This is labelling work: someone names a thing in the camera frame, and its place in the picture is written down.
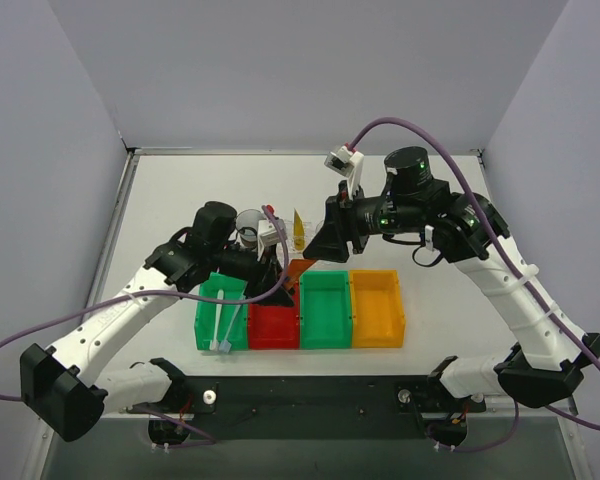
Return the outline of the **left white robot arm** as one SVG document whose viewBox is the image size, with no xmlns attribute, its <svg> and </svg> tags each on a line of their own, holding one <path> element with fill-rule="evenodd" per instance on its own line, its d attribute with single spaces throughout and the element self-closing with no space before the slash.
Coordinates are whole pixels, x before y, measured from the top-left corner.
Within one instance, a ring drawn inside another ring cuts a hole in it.
<svg viewBox="0 0 600 480">
<path fill-rule="evenodd" d="M 243 280 L 235 305 L 293 303 L 284 284 L 289 255 L 285 226 L 268 206 L 251 228 L 256 250 L 232 240 L 236 210 L 208 201 L 192 225 L 176 231 L 146 258 L 127 284 L 92 316 L 47 347 L 29 346 L 20 356 L 23 403 L 64 441 L 89 432 L 101 416 L 120 408 L 154 403 L 179 408 L 185 376 L 164 360 L 151 360 L 122 374 L 105 374 L 111 359 L 146 325 L 181 299 L 200 301 L 195 287 L 214 273 Z"/>
</svg>

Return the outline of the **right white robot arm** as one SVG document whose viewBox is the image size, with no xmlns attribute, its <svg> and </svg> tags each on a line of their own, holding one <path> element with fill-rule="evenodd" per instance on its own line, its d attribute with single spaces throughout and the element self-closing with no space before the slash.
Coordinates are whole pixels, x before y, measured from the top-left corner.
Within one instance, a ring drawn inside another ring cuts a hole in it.
<svg viewBox="0 0 600 480">
<path fill-rule="evenodd" d="M 304 257 L 344 263 L 372 235 L 393 242 L 398 234 L 417 234 L 418 246 L 438 252 L 477 286 L 516 339 L 506 353 L 445 359 L 431 382 L 448 397 L 506 394 L 529 408 L 570 397 L 591 363 L 582 349 L 599 357 L 600 334 L 584 332 L 548 297 L 538 268 L 524 261 L 490 201 L 452 191 L 432 175 L 428 153 L 418 146 L 385 158 L 383 190 L 368 197 L 360 185 L 363 159 L 346 146 L 328 154 L 326 167 L 343 179 Z"/>
</svg>

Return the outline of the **orange toothpaste tube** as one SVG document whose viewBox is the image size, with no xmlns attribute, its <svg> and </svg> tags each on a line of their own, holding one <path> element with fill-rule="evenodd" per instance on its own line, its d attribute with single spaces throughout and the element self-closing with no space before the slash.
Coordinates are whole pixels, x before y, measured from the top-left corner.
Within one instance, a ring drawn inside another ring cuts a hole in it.
<svg viewBox="0 0 600 480">
<path fill-rule="evenodd" d="M 315 264 L 315 260 L 310 259 L 292 259 L 287 270 L 287 278 L 283 284 L 286 290 L 290 290 L 300 277 Z"/>
</svg>

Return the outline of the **clear textured holder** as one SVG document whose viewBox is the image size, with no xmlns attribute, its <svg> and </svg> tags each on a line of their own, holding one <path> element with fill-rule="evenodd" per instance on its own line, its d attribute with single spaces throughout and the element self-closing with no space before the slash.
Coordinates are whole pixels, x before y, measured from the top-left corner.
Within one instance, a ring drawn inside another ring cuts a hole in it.
<svg viewBox="0 0 600 480">
<path fill-rule="evenodd" d="M 301 235 L 297 239 L 294 233 L 294 221 L 292 219 L 284 219 L 286 244 L 291 259 L 303 257 L 303 250 L 311 243 L 322 225 L 322 221 L 304 222 L 300 231 Z"/>
</svg>

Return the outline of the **yellow toothpaste tube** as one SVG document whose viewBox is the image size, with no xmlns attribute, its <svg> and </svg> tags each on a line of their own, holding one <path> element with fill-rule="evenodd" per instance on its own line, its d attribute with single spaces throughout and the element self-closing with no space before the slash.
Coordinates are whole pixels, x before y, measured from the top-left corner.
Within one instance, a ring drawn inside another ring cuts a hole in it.
<svg viewBox="0 0 600 480">
<path fill-rule="evenodd" d="M 293 217 L 293 245 L 298 253 L 302 252 L 306 247 L 305 226 L 297 210 L 294 210 Z"/>
</svg>

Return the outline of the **dark smoky plastic cup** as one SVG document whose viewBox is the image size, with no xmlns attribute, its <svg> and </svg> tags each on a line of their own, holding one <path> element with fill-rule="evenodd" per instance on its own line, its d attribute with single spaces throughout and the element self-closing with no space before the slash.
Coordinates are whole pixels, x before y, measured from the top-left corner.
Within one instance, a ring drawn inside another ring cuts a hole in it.
<svg viewBox="0 0 600 480">
<path fill-rule="evenodd" d="M 247 209 L 236 217 L 236 232 L 241 245 L 249 250 L 257 247 L 258 226 L 264 218 L 263 213 L 256 209 Z"/>
</svg>

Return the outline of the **light blue toothbrush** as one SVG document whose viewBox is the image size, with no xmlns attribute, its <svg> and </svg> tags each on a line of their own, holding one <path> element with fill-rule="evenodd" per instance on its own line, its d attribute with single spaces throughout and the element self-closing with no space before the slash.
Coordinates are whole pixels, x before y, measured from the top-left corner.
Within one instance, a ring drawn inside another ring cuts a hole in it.
<svg viewBox="0 0 600 480">
<path fill-rule="evenodd" d="M 246 340 L 246 313 L 242 304 L 235 307 L 224 337 L 219 343 L 218 351 L 227 354 L 232 349 L 244 350 L 247 347 Z"/>
</svg>

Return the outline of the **clear plastic cup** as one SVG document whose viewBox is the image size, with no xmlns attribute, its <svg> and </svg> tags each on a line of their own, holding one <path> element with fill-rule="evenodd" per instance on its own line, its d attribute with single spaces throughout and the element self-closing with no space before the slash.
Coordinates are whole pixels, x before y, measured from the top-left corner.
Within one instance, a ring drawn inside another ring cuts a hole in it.
<svg viewBox="0 0 600 480">
<path fill-rule="evenodd" d="M 322 221 L 319 221 L 319 222 L 316 224 L 316 226 L 315 226 L 315 228 L 314 228 L 314 236 L 317 236 L 317 234 L 318 234 L 318 233 L 321 231 L 321 229 L 323 228 L 323 225 L 324 225 L 324 220 L 322 220 Z"/>
</svg>

